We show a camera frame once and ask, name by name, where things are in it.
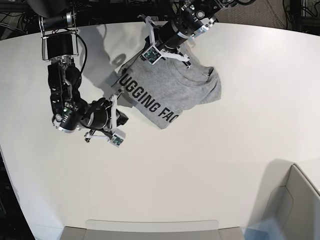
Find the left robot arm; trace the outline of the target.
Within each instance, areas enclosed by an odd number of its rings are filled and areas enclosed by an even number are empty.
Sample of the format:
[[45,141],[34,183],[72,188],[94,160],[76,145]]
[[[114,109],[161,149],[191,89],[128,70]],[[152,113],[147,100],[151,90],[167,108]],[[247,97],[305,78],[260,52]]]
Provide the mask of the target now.
[[181,52],[181,45],[209,31],[218,11],[238,3],[237,0],[181,0],[174,17],[162,26],[156,25],[150,16],[139,15],[148,29],[140,58],[151,65],[160,59],[175,59],[190,67],[190,57]]

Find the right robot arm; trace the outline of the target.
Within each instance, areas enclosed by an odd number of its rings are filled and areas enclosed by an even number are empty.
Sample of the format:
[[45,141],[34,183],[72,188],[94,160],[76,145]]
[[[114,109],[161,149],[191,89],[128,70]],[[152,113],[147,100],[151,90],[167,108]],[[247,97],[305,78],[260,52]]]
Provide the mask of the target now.
[[128,118],[118,111],[119,94],[110,99],[100,98],[87,103],[81,98],[82,69],[78,69],[74,57],[79,55],[75,3],[66,0],[29,0],[31,9],[39,16],[42,59],[49,61],[48,85],[53,113],[53,126],[64,133],[88,129],[85,140],[101,132],[101,138],[123,139],[125,133],[119,130]]

